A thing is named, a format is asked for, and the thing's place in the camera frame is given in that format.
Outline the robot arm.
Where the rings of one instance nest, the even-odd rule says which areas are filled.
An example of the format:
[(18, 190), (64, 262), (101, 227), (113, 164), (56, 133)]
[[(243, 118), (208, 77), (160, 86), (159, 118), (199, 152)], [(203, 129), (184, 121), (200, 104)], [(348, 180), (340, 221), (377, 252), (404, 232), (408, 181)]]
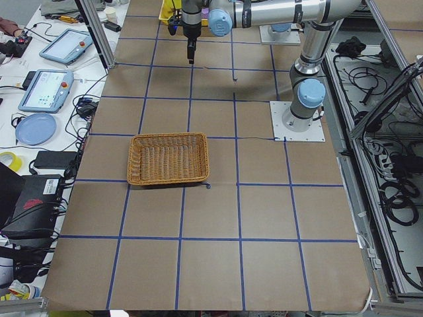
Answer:
[(353, 13), (359, 1), (183, 1), (179, 24), (187, 37), (187, 58), (194, 62), (196, 41), (201, 34), (202, 9), (208, 8), (208, 27), (215, 36), (225, 36), (234, 28), (309, 22), (305, 41), (289, 77), (293, 101), (282, 115), (291, 131), (309, 129), (313, 115), (325, 98), (325, 88), (315, 78), (330, 41), (342, 20)]

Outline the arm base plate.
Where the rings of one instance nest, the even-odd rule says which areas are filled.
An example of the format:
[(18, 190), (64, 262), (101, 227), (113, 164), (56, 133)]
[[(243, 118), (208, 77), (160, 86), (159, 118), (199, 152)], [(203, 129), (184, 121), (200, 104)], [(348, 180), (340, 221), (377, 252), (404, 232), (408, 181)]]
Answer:
[(260, 26), (260, 39), (262, 44), (299, 46), (301, 43), (296, 24), (274, 24)]
[(270, 101), (270, 114), (275, 141), (325, 142), (325, 135), (316, 109), (309, 119), (299, 119), (291, 112), (291, 102)]

